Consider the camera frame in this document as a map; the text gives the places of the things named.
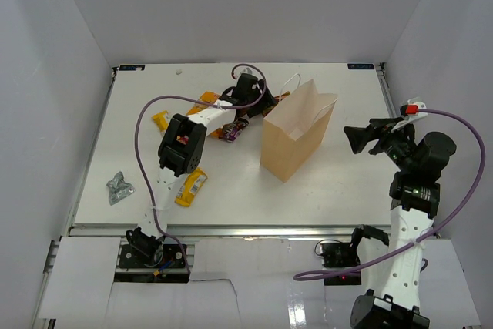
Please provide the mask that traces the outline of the colourful fruit gummy bag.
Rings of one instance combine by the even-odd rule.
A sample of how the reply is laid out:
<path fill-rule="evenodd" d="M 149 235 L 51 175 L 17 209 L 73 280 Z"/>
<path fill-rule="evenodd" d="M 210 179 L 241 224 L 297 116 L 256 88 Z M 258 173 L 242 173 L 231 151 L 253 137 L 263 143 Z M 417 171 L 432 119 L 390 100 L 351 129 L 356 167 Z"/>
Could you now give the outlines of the colourful fruit gummy bag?
<path fill-rule="evenodd" d="M 276 101 L 276 104 L 278 105 L 280 102 L 282 102 L 285 98 L 287 98 L 288 96 L 290 95 L 290 91 L 287 91 L 285 93 L 283 93 L 282 95 L 278 95 L 276 97 L 277 101 Z"/>

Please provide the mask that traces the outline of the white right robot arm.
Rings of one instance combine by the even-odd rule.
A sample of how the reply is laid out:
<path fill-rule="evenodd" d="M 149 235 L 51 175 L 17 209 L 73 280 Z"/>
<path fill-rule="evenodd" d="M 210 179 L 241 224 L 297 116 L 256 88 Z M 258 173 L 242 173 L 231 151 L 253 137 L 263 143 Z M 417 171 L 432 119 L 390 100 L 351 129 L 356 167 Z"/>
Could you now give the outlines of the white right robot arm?
<path fill-rule="evenodd" d="M 375 265 L 377 276 L 354 302 L 352 328 L 427 328 L 421 314 L 419 279 L 423 248 L 418 238 L 431 230 L 440 203 L 438 179 L 456 151 L 444 133 L 429 132 L 415 140 L 414 126 L 399 119 L 371 119 L 365 128 L 344 127 L 353 153 L 369 142 L 371 155 L 386 154 L 397 166 L 389 195 L 391 235 L 388 250 L 394 257 Z"/>

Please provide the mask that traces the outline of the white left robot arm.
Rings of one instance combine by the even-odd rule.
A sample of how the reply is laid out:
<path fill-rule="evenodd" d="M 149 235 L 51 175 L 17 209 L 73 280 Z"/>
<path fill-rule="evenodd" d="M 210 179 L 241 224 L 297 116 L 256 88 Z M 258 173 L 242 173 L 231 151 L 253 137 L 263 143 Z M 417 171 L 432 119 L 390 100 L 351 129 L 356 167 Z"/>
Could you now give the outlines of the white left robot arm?
<path fill-rule="evenodd" d="M 162 260 L 163 241 L 167 237 L 176 241 L 182 255 L 186 254 L 181 242 L 166 232 L 166 213 L 174 204 L 187 177 L 199 166 L 208 135 L 233 123 L 242 112 L 249 109 L 262 112 L 268 102 L 275 101 L 269 92 L 264 74 L 256 77 L 243 72 L 233 78 L 236 85 L 224 90 L 213 103 L 203 102 L 205 109 L 191 115 L 177 113 L 171 117 L 157 150 L 159 174 L 156 190 L 146 174 L 139 153 L 139 129 L 144 113 L 153 103 L 160 100 L 193 100 L 182 96 L 158 96 L 145 104 L 138 116 L 134 132 L 134 151 L 149 191 L 150 205 L 143 221 L 135 229 L 126 231 L 126 239 L 136 257 L 147 267 L 154 267 Z"/>

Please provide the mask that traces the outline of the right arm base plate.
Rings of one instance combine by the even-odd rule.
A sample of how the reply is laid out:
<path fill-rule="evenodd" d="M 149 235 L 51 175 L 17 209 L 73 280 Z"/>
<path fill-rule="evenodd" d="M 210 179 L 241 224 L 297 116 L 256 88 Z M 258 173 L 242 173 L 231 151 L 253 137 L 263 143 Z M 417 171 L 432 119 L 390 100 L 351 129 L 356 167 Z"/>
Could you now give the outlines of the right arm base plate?
<path fill-rule="evenodd" d="M 322 265 L 327 269 L 343 270 L 360 264 L 357 252 L 351 243 L 339 240 L 326 239 L 317 242 L 314 253 L 322 259 Z M 325 279 L 324 285 L 326 287 L 360 286 L 361 272 Z"/>

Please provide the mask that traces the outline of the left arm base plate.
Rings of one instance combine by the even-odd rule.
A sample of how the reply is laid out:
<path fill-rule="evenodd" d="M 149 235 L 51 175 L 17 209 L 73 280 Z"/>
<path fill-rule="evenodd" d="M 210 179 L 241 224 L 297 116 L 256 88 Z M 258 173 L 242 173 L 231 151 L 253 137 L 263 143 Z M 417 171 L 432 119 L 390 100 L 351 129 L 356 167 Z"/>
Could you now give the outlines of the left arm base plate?
<path fill-rule="evenodd" d="M 117 267 L 121 269 L 184 268 L 183 256 L 184 253 L 177 244 L 164 244 L 151 257 L 146 257 L 136 248 L 125 244 L 121 247 Z"/>

